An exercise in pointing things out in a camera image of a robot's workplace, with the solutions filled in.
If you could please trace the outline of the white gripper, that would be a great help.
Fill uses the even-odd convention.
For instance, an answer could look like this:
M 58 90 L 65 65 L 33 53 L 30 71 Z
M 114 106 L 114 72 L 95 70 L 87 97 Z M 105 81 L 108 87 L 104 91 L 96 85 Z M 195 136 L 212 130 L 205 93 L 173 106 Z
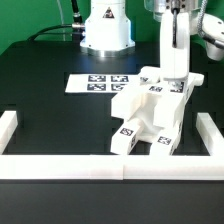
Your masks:
M 177 15 L 176 44 L 173 44 L 173 14 L 166 11 L 160 26 L 160 68 L 166 81 L 186 80 L 189 74 L 190 20 L 188 13 Z

